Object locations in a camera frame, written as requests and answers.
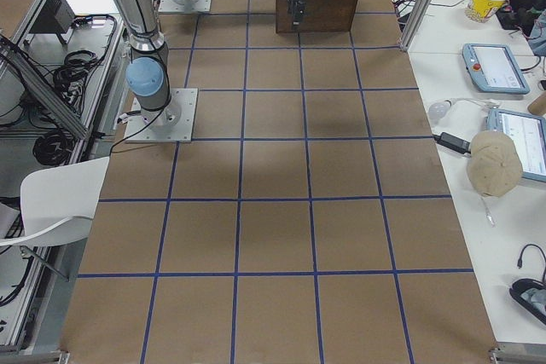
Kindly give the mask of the blue teach pendant far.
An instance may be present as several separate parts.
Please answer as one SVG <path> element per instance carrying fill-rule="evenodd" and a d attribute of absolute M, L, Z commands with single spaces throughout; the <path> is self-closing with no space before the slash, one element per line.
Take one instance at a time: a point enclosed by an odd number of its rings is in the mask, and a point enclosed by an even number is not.
<path fill-rule="evenodd" d="M 526 95 L 531 91 L 506 45 L 465 43 L 462 58 L 469 77 L 481 92 Z"/>

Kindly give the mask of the black power adapter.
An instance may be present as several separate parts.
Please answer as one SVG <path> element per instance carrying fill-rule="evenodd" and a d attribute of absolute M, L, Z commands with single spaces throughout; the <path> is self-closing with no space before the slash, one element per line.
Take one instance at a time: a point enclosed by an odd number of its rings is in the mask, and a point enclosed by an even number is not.
<path fill-rule="evenodd" d="M 460 154 L 470 154 L 470 142 L 463 140 L 452 134 L 442 132 L 440 134 L 434 134 L 433 139 L 440 146 L 446 147 L 451 151 L 460 153 Z"/>

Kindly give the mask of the cardboard tube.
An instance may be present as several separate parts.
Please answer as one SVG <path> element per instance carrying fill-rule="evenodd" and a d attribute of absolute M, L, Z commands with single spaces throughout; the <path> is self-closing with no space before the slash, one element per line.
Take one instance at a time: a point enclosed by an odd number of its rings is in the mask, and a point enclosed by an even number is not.
<path fill-rule="evenodd" d="M 543 116 L 546 113 L 546 95 L 542 94 L 535 99 L 527 107 L 527 111 L 533 115 Z"/>

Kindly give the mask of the beige baseball cap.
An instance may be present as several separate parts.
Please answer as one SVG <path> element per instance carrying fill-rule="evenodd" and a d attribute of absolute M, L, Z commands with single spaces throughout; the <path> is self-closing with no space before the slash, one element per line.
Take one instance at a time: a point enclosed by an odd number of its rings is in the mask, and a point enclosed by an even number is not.
<path fill-rule="evenodd" d="M 470 142 L 468 179 L 482 195 L 501 197 L 522 178 L 523 168 L 513 140 L 500 131 L 485 130 Z"/>

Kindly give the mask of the blue teach pendant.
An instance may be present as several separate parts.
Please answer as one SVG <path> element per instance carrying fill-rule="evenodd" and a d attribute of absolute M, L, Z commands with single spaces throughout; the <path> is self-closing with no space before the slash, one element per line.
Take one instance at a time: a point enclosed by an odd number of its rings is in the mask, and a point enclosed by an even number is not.
<path fill-rule="evenodd" d="M 493 108 L 487 116 L 486 129 L 501 131 L 515 145 L 526 179 L 545 182 L 545 118 Z"/>
<path fill-rule="evenodd" d="M 526 95 L 531 91 L 506 45 L 465 43 L 462 58 L 469 77 L 481 92 Z"/>

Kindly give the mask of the black glasses case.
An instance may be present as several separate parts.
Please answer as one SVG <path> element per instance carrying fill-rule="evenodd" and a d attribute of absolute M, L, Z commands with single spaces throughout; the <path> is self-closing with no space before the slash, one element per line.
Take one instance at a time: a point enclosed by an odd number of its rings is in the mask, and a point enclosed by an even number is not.
<path fill-rule="evenodd" d="M 545 285 L 534 279 L 520 279 L 509 288 L 512 299 L 545 324 Z"/>

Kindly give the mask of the white plastic chair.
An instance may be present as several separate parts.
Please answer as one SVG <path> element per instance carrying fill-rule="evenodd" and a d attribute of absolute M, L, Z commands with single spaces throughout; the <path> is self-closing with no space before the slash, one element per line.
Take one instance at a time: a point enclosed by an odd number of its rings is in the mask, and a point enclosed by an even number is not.
<path fill-rule="evenodd" d="M 86 238 L 109 157 L 35 171 L 20 185 L 23 234 L 2 246 L 61 246 Z"/>

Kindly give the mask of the yellow popcorn paper cup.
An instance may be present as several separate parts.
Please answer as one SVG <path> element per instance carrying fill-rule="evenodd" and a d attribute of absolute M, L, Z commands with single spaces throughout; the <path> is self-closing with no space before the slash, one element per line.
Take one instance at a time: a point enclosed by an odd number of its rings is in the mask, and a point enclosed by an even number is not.
<path fill-rule="evenodd" d="M 473 21 L 487 22 L 508 0 L 469 0 L 465 15 Z"/>

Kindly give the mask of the blue teach pendant near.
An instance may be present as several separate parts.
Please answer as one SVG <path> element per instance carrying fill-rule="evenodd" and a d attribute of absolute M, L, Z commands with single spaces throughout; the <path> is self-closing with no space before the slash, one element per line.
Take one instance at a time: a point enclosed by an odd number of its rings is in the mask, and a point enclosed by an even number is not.
<path fill-rule="evenodd" d="M 487 116 L 486 129 L 501 131 L 515 145 L 526 179 L 545 182 L 545 118 L 493 108 Z"/>

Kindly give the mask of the white light bulb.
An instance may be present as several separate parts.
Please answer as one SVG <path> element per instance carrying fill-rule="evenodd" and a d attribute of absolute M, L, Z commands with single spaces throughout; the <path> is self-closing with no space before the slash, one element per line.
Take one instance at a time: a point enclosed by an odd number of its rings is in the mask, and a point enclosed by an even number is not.
<path fill-rule="evenodd" d="M 437 101 L 430 105 L 427 109 L 427 116 L 433 123 L 437 123 L 444 118 L 448 111 L 453 107 L 454 103 L 451 100 Z"/>

